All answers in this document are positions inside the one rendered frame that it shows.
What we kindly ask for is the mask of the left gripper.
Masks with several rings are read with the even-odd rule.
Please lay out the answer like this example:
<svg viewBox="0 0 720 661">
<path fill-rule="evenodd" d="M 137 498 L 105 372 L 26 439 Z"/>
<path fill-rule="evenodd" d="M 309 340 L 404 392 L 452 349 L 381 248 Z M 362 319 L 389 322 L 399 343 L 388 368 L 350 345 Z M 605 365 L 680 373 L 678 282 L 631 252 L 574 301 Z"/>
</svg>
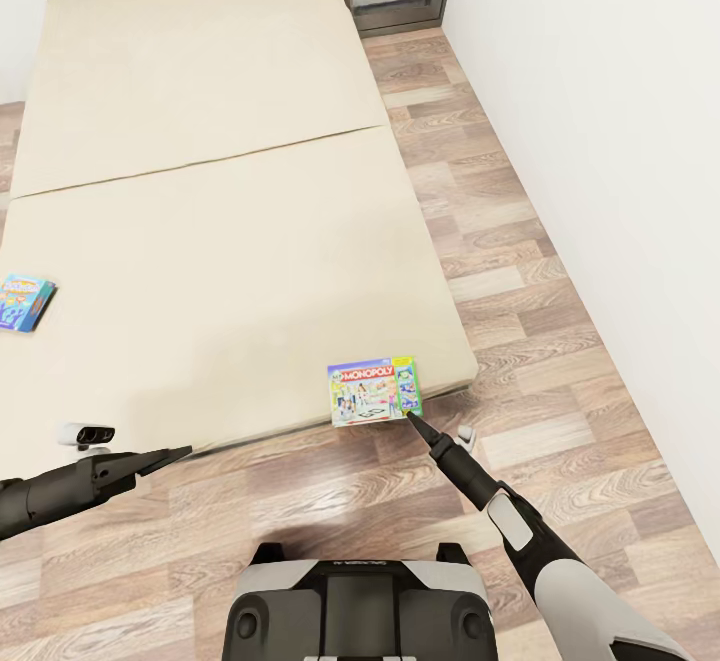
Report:
<svg viewBox="0 0 720 661">
<path fill-rule="evenodd" d="M 134 490 L 135 475 L 148 476 L 192 453 L 192 446 L 182 446 L 142 454 L 96 454 L 83 458 L 37 476 L 27 496 L 27 510 L 35 524 L 46 526 Z"/>
</svg>

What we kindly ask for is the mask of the board game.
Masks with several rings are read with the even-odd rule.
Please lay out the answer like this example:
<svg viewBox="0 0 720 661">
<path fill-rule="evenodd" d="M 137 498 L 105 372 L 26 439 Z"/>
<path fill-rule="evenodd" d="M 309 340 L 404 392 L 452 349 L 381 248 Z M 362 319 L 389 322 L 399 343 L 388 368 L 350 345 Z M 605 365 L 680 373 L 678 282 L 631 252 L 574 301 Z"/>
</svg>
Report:
<svg viewBox="0 0 720 661">
<path fill-rule="evenodd" d="M 29 333 L 54 282 L 10 273 L 0 287 L 0 328 Z"/>
<path fill-rule="evenodd" d="M 327 368 L 334 428 L 423 416 L 413 355 Z"/>
</svg>

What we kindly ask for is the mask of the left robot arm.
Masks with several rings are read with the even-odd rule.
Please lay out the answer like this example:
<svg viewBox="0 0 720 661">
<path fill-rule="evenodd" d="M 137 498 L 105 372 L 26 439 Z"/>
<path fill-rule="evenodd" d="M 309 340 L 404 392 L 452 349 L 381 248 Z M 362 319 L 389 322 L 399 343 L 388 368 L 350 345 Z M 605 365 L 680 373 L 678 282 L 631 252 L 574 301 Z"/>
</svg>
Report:
<svg viewBox="0 0 720 661">
<path fill-rule="evenodd" d="M 105 504 L 134 490 L 135 475 L 169 466 L 193 453 L 192 446 L 117 456 L 107 447 L 115 428 L 104 424 L 61 422 L 51 442 L 72 446 L 73 464 L 23 480 L 0 480 L 0 542 L 39 526 Z"/>
</svg>

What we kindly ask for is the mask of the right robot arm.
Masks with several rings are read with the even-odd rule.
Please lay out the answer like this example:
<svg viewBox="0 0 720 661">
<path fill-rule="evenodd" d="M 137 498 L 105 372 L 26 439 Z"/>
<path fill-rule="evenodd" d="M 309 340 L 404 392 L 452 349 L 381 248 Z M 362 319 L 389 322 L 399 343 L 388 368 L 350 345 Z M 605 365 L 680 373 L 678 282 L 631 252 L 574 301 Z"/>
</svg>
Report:
<svg viewBox="0 0 720 661">
<path fill-rule="evenodd" d="M 695 661 L 666 632 L 626 603 L 542 520 L 541 513 L 470 455 L 476 429 L 458 438 L 407 412 L 446 477 L 488 516 L 546 622 L 563 661 Z M 497 494 L 503 488 L 505 493 Z"/>
</svg>

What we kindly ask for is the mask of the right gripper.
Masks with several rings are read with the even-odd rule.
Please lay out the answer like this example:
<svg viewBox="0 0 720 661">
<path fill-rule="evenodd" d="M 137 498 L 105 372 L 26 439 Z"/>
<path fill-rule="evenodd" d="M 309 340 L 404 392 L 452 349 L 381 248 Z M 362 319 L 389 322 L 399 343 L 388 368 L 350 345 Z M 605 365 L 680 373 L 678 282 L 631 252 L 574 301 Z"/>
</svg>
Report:
<svg viewBox="0 0 720 661">
<path fill-rule="evenodd" d="M 426 442 L 432 445 L 429 454 L 436 460 L 436 465 L 446 477 L 464 493 L 467 484 L 483 469 L 483 467 L 458 445 L 448 433 L 439 433 L 414 412 L 407 412 L 407 418 L 414 423 Z"/>
</svg>

